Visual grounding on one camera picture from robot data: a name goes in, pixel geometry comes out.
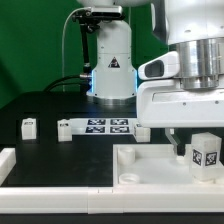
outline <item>white platform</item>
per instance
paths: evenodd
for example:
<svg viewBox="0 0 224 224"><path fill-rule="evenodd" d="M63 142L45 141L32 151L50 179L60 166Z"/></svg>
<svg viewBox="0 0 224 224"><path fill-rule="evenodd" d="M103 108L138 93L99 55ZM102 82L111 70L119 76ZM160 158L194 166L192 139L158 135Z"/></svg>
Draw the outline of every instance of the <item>white platform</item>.
<svg viewBox="0 0 224 224"><path fill-rule="evenodd" d="M121 165L118 151L127 146L135 160ZM224 212L222 164L215 183L197 183L190 154L190 145L185 159L177 159L172 145L114 145L113 187L0 188L0 213ZM139 181L120 184L125 173Z"/></svg>

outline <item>white block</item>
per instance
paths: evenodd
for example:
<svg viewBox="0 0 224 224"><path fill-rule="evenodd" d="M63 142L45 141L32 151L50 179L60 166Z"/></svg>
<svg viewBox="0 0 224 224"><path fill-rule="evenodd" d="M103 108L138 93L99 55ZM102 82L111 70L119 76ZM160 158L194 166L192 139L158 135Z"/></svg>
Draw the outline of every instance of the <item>white block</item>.
<svg viewBox="0 0 224 224"><path fill-rule="evenodd" d="M58 121L58 141L72 141L72 129L69 120Z"/></svg>
<svg viewBox="0 0 224 224"><path fill-rule="evenodd" d="M0 185L4 182L16 164L14 148L5 148L0 153Z"/></svg>
<svg viewBox="0 0 224 224"><path fill-rule="evenodd" d="M190 172L193 178L207 182L219 177L221 143L221 138L210 133L192 135Z"/></svg>
<svg viewBox="0 0 224 224"><path fill-rule="evenodd" d="M133 122L134 137L137 142L150 142L151 129L142 127L137 121Z"/></svg>
<svg viewBox="0 0 224 224"><path fill-rule="evenodd" d="M22 122L22 139L31 140L37 138L37 122L36 119L27 118Z"/></svg>
<svg viewBox="0 0 224 224"><path fill-rule="evenodd" d="M125 166L133 164L135 162L135 149L131 146L119 148L118 162Z"/></svg>

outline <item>cable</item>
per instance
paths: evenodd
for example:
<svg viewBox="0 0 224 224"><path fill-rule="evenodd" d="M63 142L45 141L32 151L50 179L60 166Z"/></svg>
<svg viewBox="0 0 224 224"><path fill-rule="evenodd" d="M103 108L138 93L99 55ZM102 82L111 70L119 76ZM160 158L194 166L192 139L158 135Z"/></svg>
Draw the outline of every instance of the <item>cable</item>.
<svg viewBox="0 0 224 224"><path fill-rule="evenodd" d="M64 23L64 27L63 27L63 34L62 34L62 78L65 77L65 34L66 34L66 28L68 25L68 21L69 19L72 17L72 15L78 11L82 11L82 10L90 10L90 7L85 7L85 8L80 8L80 9L75 9L73 10L69 16L67 17L65 23Z"/></svg>
<svg viewBox="0 0 224 224"><path fill-rule="evenodd" d="M55 85L51 86L50 88L48 88L45 92L50 92L52 89L54 89L54 88L56 88L58 86L68 86L68 85L78 85L78 86L81 86L81 85L85 85L85 84L78 83L78 82L58 83L58 84L55 84Z"/></svg>
<svg viewBox="0 0 224 224"><path fill-rule="evenodd" d="M80 78L80 77L77 76L77 75L70 75L70 76L66 76L66 77L57 79L57 80L55 80L54 82L52 82L51 84L49 84L49 85L44 89L44 91L48 91L48 89L50 89L52 86L56 85L56 84L59 83L59 82L63 82L63 81L68 80L68 79L79 79L79 78Z"/></svg>

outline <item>warning label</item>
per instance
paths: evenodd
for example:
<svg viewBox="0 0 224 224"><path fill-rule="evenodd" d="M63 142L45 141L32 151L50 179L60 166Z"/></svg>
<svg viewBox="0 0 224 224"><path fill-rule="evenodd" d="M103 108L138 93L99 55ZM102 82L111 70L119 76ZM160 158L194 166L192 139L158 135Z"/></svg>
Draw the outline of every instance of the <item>warning label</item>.
<svg viewBox="0 0 224 224"><path fill-rule="evenodd" d="M120 68L120 65L115 57L112 59L112 61L108 67L109 68Z"/></svg>

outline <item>label sticker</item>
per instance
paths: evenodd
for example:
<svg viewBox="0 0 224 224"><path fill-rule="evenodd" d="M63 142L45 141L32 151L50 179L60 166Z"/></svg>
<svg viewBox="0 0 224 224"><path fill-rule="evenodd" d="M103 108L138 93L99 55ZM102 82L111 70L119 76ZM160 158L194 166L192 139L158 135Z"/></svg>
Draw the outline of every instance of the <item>label sticker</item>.
<svg viewBox="0 0 224 224"><path fill-rule="evenodd" d="M193 150L193 162L201 166L202 162L202 153L198 152L197 150Z"/></svg>
<svg viewBox="0 0 224 224"><path fill-rule="evenodd" d="M128 119L111 119L111 125L128 125Z"/></svg>
<svg viewBox="0 0 224 224"><path fill-rule="evenodd" d="M86 133L94 133L94 134L105 133L105 127L87 127Z"/></svg>
<svg viewBox="0 0 224 224"><path fill-rule="evenodd" d="M205 160L205 166L216 165L216 160L217 160L217 152L207 153L206 160Z"/></svg>
<svg viewBox="0 0 224 224"><path fill-rule="evenodd" d="M120 68L120 65L115 57L112 59L112 61L108 67L109 68Z"/></svg>
<svg viewBox="0 0 224 224"><path fill-rule="evenodd" d="M89 119L88 125L105 125L106 119Z"/></svg>
<svg viewBox="0 0 224 224"><path fill-rule="evenodd" d="M110 133L130 133L129 127L111 127Z"/></svg>

